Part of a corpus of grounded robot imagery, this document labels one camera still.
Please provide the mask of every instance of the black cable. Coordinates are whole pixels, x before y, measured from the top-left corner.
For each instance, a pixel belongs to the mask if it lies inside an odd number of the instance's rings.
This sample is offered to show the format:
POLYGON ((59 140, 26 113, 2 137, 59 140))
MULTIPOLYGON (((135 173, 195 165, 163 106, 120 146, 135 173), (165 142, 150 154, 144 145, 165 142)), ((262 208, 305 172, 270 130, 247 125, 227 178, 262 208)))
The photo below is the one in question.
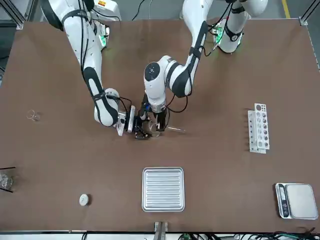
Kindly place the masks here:
POLYGON ((227 6, 226 9, 224 10, 222 16, 219 18, 219 20, 218 20, 216 23, 214 23, 214 24, 212 24, 212 25, 209 25, 209 24, 208 24, 208 27, 210 28, 210 29, 208 29, 208 32, 209 32, 209 33, 211 33, 210 30, 213 29, 215 26, 217 26, 217 24, 220 23, 221 20, 224 18, 224 16, 225 16, 226 12, 228 11, 228 8, 230 7, 230 5, 231 5, 231 3, 228 4, 228 6, 227 6))
POLYGON ((82 72, 84 72, 85 60, 86 60, 86 55, 87 55, 87 51, 88 51, 88 44, 89 44, 89 33, 88 33, 88 24, 87 23, 86 23, 86 31, 87 31, 87 35, 86 35, 86 45, 85 45, 85 50, 84 50, 84 56, 83 56, 83 60, 82 60, 82 69, 81 69, 82 72))
POLYGON ((200 234, 198 234, 198 238, 201 238, 202 240, 204 240, 204 238, 202 236, 200 236, 200 234))
POLYGON ((119 22, 121 21, 118 16, 107 16, 107 15, 104 15, 104 14, 96 11, 94 8, 93 8, 92 10, 93 10, 94 12, 96 12, 97 14, 100 14, 101 16, 104 16, 104 17, 106 17, 106 18, 117 18, 119 22))
POLYGON ((141 4, 144 2, 145 0, 142 0, 139 4, 139 7, 138 7, 138 12, 136 13, 136 15, 132 18, 132 21, 135 20, 135 18, 138 16, 139 14, 139 11, 140 11, 140 7, 141 7, 141 4))
POLYGON ((304 18, 304 16, 306 15, 306 13, 309 11, 309 9, 312 7, 312 5, 316 2, 316 0, 313 1, 313 3, 311 3, 311 5, 308 7, 308 9, 304 12, 304 14, 302 15, 301 19, 304 18))
POLYGON ((118 98, 118 99, 121 101, 121 103, 122 103, 122 105, 123 105, 123 107, 124 107, 124 109, 125 109, 125 112, 128 114, 129 112, 128 112, 128 110, 127 110, 127 107, 126 107, 124 101, 123 101, 121 98, 118 98))
POLYGON ((210 54, 212 53, 212 51, 211 51, 211 52, 209 52, 209 53, 207 54, 205 47, 204 47, 204 46, 202 46, 202 45, 201 45, 201 46, 199 46, 197 49, 200 49, 200 48, 202 48, 202 49, 203 49, 204 55, 205 55, 206 57, 209 57, 209 56, 210 56, 210 54))
POLYGON ((130 102, 130 106, 132 106, 132 101, 129 98, 125 98, 123 96, 120 96, 120 98, 129 101, 130 102))
POLYGON ((84 233, 82 234, 81 240, 86 240, 86 239, 87 239, 87 236, 88 236, 88 232, 84 232, 84 233))
POLYGON ((168 108, 171 112, 179 114, 179 113, 182 113, 184 110, 186 110, 187 106, 188 106, 188 96, 185 96, 185 106, 184 106, 184 108, 183 108, 182 110, 179 110, 179 111, 172 110, 172 109, 171 109, 170 107, 168 107, 168 106, 167 106, 167 108, 168 108))
POLYGON ((171 98, 170 102, 166 105, 166 107, 168 107, 172 103, 172 101, 174 100, 175 96, 176 95, 173 94, 173 97, 171 98))
POLYGON ((168 113, 168 121, 166 122, 166 125, 164 126, 164 129, 166 129, 169 125, 169 120, 170 120, 170 110, 169 108, 166 109, 166 112, 168 113))
POLYGON ((307 20, 310 15, 315 11, 315 9, 318 7, 318 5, 320 4, 320 1, 315 5, 315 7, 310 11, 309 15, 305 17, 305 20, 307 20))
POLYGON ((189 81, 190 81, 190 88, 191 88, 191 90, 190 90, 190 93, 186 96, 186 97, 188 97, 188 96, 191 96, 191 94, 192 94, 192 80, 191 80, 191 72, 190 72, 190 63, 189 63, 189 65, 188 65, 188 75, 189 75, 189 81))
MULTIPOLYGON (((79 5, 79 9, 81 10, 81 4, 80 4, 80 0, 78 0, 78 5, 79 5)), ((81 50, 80 50, 80 68, 81 68, 81 73, 82 75, 84 74, 84 68, 82 66, 82 51, 83 51, 83 47, 84 47, 84 22, 82 17, 80 17, 81 20, 81 50)))
POLYGON ((82 70, 81 70, 82 72, 84 72, 84 68, 85 68, 85 60, 86 60, 86 55, 88 51, 88 44, 89 44, 89 36, 87 36, 87 39, 86 39, 86 45, 85 45, 84 56, 82 61, 82 70))

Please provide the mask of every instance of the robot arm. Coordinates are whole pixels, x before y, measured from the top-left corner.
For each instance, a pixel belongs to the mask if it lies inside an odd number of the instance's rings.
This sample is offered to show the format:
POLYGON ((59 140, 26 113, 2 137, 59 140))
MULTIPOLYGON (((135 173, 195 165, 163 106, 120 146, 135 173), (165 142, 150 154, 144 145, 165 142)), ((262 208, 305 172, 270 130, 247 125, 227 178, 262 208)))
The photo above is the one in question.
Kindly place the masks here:
MULTIPOLYGON (((245 11, 256 17, 265 10, 268 0, 225 1, 233 4, 229 20, 225 20, 227 25, 220 41, 220 48, 224 50, 223 46, 226 49, 225 52, 231 53, 236 50, 240 42, 239 36, 247 20, 245 11)), ((192 92, 202 46, 208 32, 206 20, 212 2, 213 0, 185 0, 183 3, 183 19, 192 35, 192 44, 185 65, 179 64, 170 56, 163 56, 158 62, 149 63, 144 70, 146 96, 143 98, 142 106, 150 106, 156 118, 157 131, 164 131, 166 128, 168 110, 166 109, 165 88, 169 88, 178 98, 187 97, 192 92)), ((140 111, 139 116, 144 119, 146 111, 140 111)))
MULTIPOLYGON (((186 63, 182 65, 170 56, 163 56, 158 62, 149 63, 144 70, 145 94, 151 111, 156 115, 158 131, 164 131, 166 126, 165 88, 168 87, 178 98, 186 97, 192 92, 202 53, 201 46, 208 32, 206 20, 212 2, 213 0, 185 0, 183 3, 183 19, 192 35, 186 63)), ((144 118, 145 112, 139 114, 144 118)))
POLYGON ((109 29, 91 18, 88 6, 92 9, 94 1, 86 0, 84 4, 83 0, 42 0, 41 3, 48 22, 68 37, 94 103, 94 119, 106 127, 116 127, 122 136, 127 116, 118 110, 119 93, 112 88, 104 89, 101 81, 101 50, 106 46, 109 29))

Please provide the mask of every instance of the metal tray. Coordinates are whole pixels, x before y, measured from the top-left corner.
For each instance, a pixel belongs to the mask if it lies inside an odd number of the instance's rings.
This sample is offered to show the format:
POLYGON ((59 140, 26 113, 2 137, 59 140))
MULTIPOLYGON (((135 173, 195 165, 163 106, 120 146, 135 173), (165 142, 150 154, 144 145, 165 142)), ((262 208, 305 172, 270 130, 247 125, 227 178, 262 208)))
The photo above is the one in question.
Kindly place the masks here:
POLYGON ((142 172, 142 209, 145 212, 182 212, 185 209, 184 170, 146 167, 142 172))

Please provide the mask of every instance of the wire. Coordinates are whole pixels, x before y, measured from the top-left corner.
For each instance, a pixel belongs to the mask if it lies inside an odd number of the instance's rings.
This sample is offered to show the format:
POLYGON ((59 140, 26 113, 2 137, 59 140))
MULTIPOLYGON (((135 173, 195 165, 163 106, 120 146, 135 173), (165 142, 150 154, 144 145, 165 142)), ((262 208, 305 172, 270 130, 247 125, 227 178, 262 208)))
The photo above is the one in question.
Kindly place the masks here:
MULTIPOLYGON (((79 9, 81 9, 81 4, 80 4, 80 0, 78 0, 78 5, 79 5, 79 9)), ((82 17, 80 17, 81 19, 81 50, 80 50, 80 68, 81 68, 81 73, 82 75, 84 74, 84 68, 82 66, 82 51, 83 51, 83 47, 84 47, 84 22, 83 22, 83 19, 82 17)))
POLYGON ((204 240, 204 238, 200 234, 198 234, 198 238, 201 238, 201 240, 204 240))
POLYGON ((96 11, 94 8, 93 8, 92 10, 97 13, 98 17, 99 17, 99 14, 100 14, 101 16, 104 16, 104 17, 106 17, 106 18, 117 18, 119 22, 121 21, 118 16, 108 16, 108 15, 104 15, 104 14, 96 11))
POLYGON ((173 94, 173 97, 171 98, 170 102, 166 105, 166 107, 168 107, 172 103, 172 101, 174 100, 175 96, 176 95, 173 94))
POLYGON ((120 98, 129 101, 130 102, 130 106, 132 105, 132 101, 129 98, 125 98, 125 97, 122 97, 122 96, 120 96, 120 98))
POLYGON ((153 1, 153 0, 151 0, 150 3, 149 3, 149 20, 150 20, 150 6, 151 6, 151 4, 152 4, 152 1, 153 1))
POLYGON ((119 100, 121 101, 121 103, 122 103, 122 105, 123 105, 123 107, 124 107, 124 109, 125 109, 125 113, 129 113, 128 112, 128 110, 127 110, 127 107, 126 107, 126 105, 125 105, 125 103, 124 103, 124 101, 119 97, 119 100))
POLYGON ((179 111, 172 110, 172 109, 171 109, 170 107, 168 107, 168 106, 167 106, 167 108, 168 108, 171 112, 176 113, 176 114, 179 114, 179 113, 182 113, 184 110, 186 110, 187 106, 188 106, 188 96, 185 96, 185 106, 184 106, 184 108, 183 108, 182 110, 179 110, 179 111))
POLYGON ((169 125, 169 120, 170 120, 170 109, 169 109, 169 108, 167 108, 167 109, 166 109, 166 112, 168 113, 168 121, 166 122, 166 125, 164 126, 164 129, 166 129, 166 128, 168 127, 168 125, 169 125))
POLYGON ((187 69, 188 69, 188 75, 189 75, 189 81, 190 81, 190 88, 191 88, 190 93, 189 93, 187 96, 191 96, 193 87, 192 87, 192 81, 191 81, 190 63, 189 63, 189 65, 188 65, 188 68, 187 68, 187 69))
POLYGON ((226 9, 224 10, 222 16, 219 18, 219 20, 218 20, 216 23, 214 23, 214 24, 212 24, 212 25, 209 25, 209 24, 208 24, 208 27, 210 28, 210 29, 208 30, 209 33, 211 33, 210 30, 213 29, 215 26, 217 26, 217 24, 220 23, 221 20, 224 18, 224 16, 225 16, 226 12, 228 11, 228 8, 230 7, 230 5, 231 5, 231 3, 228 4, 228 6, 227 6, 226 9))
POLYGON ((82 234, 81 240, 86 240, 87 236, 88 236, 88 232, 86 231, 82 234))
POLYGON ((233 6, 233 3, 231 4, 231 8, 230 8, 229 13, 228 13, 228 15, 227 15, 227 17, 226 17, 225 24, 224 24, 223 31, 222 31, 222 35, 221 35, 219 41, 213 46, 213 48, 211 49, 211 51, 207 54, 205 47, 202 46, 202 45, 200 45, 200 46, 197 48, 197 49, 202 48, 203 51, 204 51, 204 55, 205 55, 206 57, 210 56, 210 55, 213 53, 213 51, 217 48, 217 46, 219 45, 219 43, 221 42, 221 39, 222 39, 222 37, 224 36, 225 31, 226 31, 226 26, 227 26, 227 23, 228 23, 228 20, 229 20, 229 16, 230 16, 230 13, 231 13, 231 10, 232 10, 232 6, 233 6))
POLYGON ((140 11, 140 7, 141 7, 141 4, 144 2, 145 0, 142 0, 139 4, 139 7, 138 7, 138 12, 136 13, 136 15, 132 18, 132 21, 135 20, 135 18, 138 16, 139 14, 139 11, 140 11))
POLYGON ((173 112, 173 113, 177 113, 177 114, 178 114, 178 113, 182 113, 184 110, 186 110, 186 108, 187 108, 187 106, 188 106, 188 96, 190 96, 190 95, 192 94, 192 91, 193 91, 192 80, 191 80, 191 73, 190 73, 190 63, 189 63, 189 65, 188 65, 188 67, 187 67, 187 71, 188 71, 188 75, 189 75, 188 80, 189 80, 189 82, 190 82, 190 88, 191 88, 191 90, 190 90, 190 93, 189 93, 187 96, 185 96, 185 106, 184 106, 184 108, 183 108, 182 110, 179 110, 179 111, 177 111, 177 110, 172 110, 172 109, 169 107, 169 105, 172 103, 172 101, 174 100, 174 98, 175 98, 175 96, 176 96, 176 95, 173 95, 171 101, 166 105, 166 107, 167 107, 171 112, 173 112))
POLYGON ((204 46, 199 46, 198 47, 198 49, 200 49, 200 48, 202 48, 203 49, 203 52, 204 52, 204 55, 206 56, 206 57, 209 57, 210 56, 210 54, 213 52, 213 51, 211 51, 211 52, 209 52, 208 54, 207 54, 207 52, 206 52, 206 49, 205 49, 205 47, 204 46))

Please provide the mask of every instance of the brown work surface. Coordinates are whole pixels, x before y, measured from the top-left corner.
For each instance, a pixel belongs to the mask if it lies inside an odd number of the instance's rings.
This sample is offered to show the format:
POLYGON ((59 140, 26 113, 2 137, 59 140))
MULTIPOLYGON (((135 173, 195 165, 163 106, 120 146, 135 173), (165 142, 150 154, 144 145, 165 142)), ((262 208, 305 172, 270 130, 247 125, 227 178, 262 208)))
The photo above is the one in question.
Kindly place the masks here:
MULTIPOLYGON (((180 20, 115 22, 102 52, 103 86, 138 108, 145 66, 163 55, 184 63, 190 44, 180 20)), ((202 56, 195 78, 187 110, 170 119, 186 134, 119 137, 95 122, 65 33, 26 23, 0 88, 1 167, 17 166, 16 192, 0 192, 0 229, 152 231, 168 221, 170 231, 320 231, 319 220, 281 219, 273 187, 311 184, 320 206, 320 78, 307 28, 297 19, 249 20, 236 53, 202 56), (267 106, 267 154, 248 149, 254 103, 267 106), (26 118, 30 109, 42 113, 39 122, 26 118), (143 169, 169 166, 184 170, 184 211, 143 212, 143 169), (79 205, 83 193, 90 206, 79 205)))

